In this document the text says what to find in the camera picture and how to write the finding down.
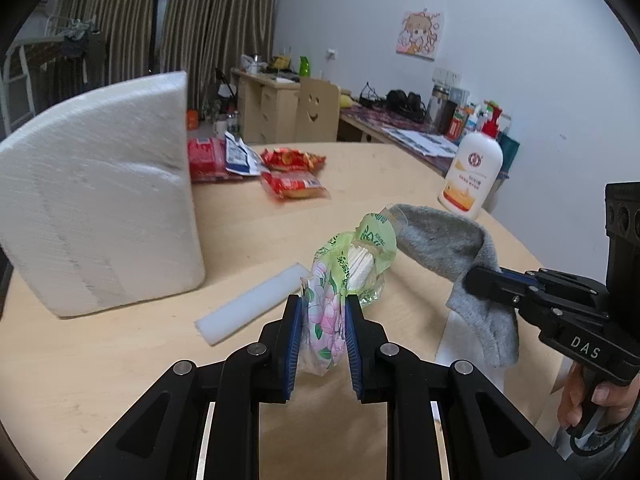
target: striped curtain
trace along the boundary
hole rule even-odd
[[[189,74],[188,106],[200,109],[216,67],[229,75],[241,54],[271,56],[274,0],[169,0],[161,72]]]
[[[58,0],[55,14],[96,19],[108,53],[103,79],[112,84],[148,75],[153,11],[154,0]],[[58,60],[53,65],[53,102],[82,93],[81,61]]]

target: gray sock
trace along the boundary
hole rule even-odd
[[[462,285],[474,266],[500,270],[491,235],[480,224],[452,213],[424,206],[396,204],[391,212],[406,217],[397,234],[398,249],[426,269],[453,282],[447,306],[465,319],[478,335],[487,364],[511,366],[518,361],[515,311],[499,303],[479,300]]]

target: snack package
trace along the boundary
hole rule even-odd
[[[322,376],[346,354],[347,295],[357,294],[361,306],[380,297],[383,272],[398,252],[395,222],[387,210],[368,214],[354,232],[335,235],[316,251],[302,287],[299,369]]]
[[[264,165],[270,170],[277,171],[310,171],[315,173],[324,166],[325,156],[303,153],[289,148],[278,150],[264,150],[260,157]]]
[[[327,192],[308,171],[271,171],[262,174],[262,186],[275,198],[317,198]]]
[[[189,171],[192,182],[216,182],[241,180],[237,174],[226,170],[225,141],[213,137],[199,137],[187,142]]]
[[[226,170],[243,176],[258,176],[264,171],[264,166],[257,153],[236,139],[229,132],[225,133],[226,140]]]

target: spray bottle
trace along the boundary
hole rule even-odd
[[[460,142],[438,197],[452,213],[475,218],[491,191],[502,167],[502,148],[495,140],[501,113],[495,106],[491,120],[482,126],[482,131],[468,133]]]

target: finger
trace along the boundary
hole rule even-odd
[[[631,408],[638,398],[640,382],[636,377],[629,386],[616,386],[611,383],[599,384],[593,391],[592,402],[599,406]]]
[[[566,421],[572,426],[577,426],[582,420],[582,407],[576,406],[569,413],[566,414]]]
[[[575,363],[571,366],[567,375],[566,384],[562,391],[560,405],[558,406],[558,422],[568,428],[571,424],[566,420],[568,413],[584,400],[584,381],[582,380],[582,367]]]
[[[582,367],[580,365],[576,365],[569,375],[564,390],[571,399],[572,406],[578,406],[584,400],[586,389],[584,380],[582,379]]]
[[[609,408],[603,419],[603,423],[605,426],[610,426],[611,424],[619,424],[623,420],[631,415],[633,408]]]

